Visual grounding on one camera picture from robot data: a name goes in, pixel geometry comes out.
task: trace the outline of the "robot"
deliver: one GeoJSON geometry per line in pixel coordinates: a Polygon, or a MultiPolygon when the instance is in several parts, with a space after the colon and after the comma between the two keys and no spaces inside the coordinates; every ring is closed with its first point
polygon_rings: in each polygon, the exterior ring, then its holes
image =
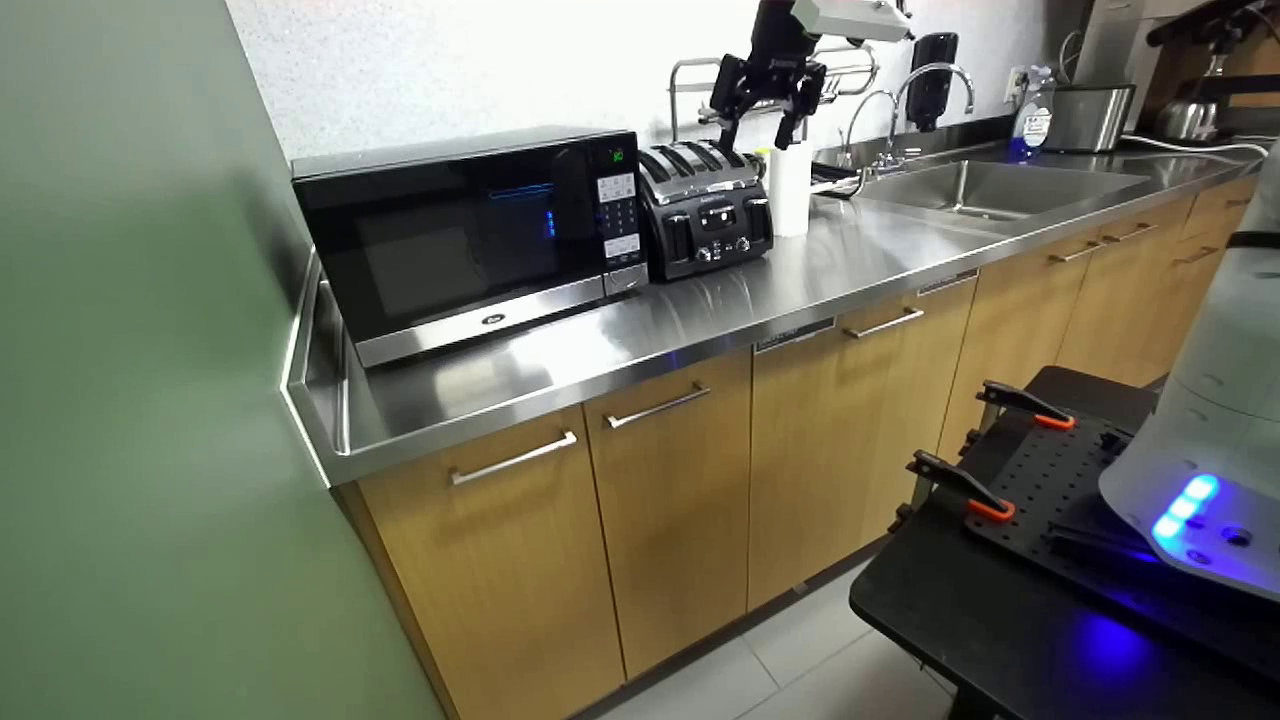
{"type": "Polygon", "coordinates": [[[811,58],[820,34],[907,39],[907,16],[885,0],[758,0],[750,54],[722,54],[710,83],[718,146],[731,153],[738,119],[758,99],[783,99],[777,146],[790,146],[801,122],[820,107],[828,66],[811,58]]]}
{"type": "Polygon", "coordinates": [[[1106,506],[1163,564],[1280,599],[1280,143],[1106,506]]]}

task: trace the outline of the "clamp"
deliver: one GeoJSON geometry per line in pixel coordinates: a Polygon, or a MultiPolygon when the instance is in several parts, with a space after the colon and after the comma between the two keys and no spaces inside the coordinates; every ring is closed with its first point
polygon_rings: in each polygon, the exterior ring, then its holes
{"type": "Polygon", "coordinates": [[[946,490],[969,494],[969,517],[992,521],[992,522],[1012,522],[1017,521],[1017,503],[996,494],[988,484],[980,484],[977,474],[969,474],[964,467],[918,453],[912,455],[907,472],[916,472],[916,479],[922,484],[939,484],[946,490]]]}
{"type": "Polygon", "coordinates": [[[1075,417],[1022,391],[1022,387],[1012,387],[1012,382],[996,382],[996,378],[985,378],[985,387],[977,391],[977,401],[985,401],[985,418],[980,427],[969,434],[969,439],[988,439],[996,418],[1002,417],[1002,407],[1018,407],[1018,410],[1030,410],[1030,425],[1049,427],[1049,430],[1075,430],[1075,417]]]}

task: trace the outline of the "green wall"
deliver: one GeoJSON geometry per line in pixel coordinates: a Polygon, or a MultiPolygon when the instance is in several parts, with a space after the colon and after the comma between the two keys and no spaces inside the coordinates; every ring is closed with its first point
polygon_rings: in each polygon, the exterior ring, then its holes
{"type": "Polygon", "coordinates": [[[277,387],[296,229],[219,0],[4,0],[0,717],[439,717],[277,387]]]}

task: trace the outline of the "toaster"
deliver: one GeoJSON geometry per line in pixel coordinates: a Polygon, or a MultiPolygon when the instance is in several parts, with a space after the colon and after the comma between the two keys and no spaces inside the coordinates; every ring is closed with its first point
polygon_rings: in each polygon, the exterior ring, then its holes
{"type": "Polygon", "coordinates": [[[1111,153],[1123,131],[1133,83],[1058,83],[1051,89],[1051,153],[1111,153]]]}
{"type": "Polygon", "coordinates": [[[683,279],[757,261],[770,221],[757,165],[703,138],[641,153],[646,277],[683,279]]]}

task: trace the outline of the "sink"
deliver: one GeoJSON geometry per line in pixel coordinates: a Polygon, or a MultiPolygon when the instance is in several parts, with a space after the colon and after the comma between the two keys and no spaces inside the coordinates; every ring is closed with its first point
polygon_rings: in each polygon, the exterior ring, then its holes
{"type": "Polygon", "coordinates": [[[878,174],[856,199],[969,221],[1035,221],[1152,183],[1146,174],[1051,165],[951,159],[878,174]]]}

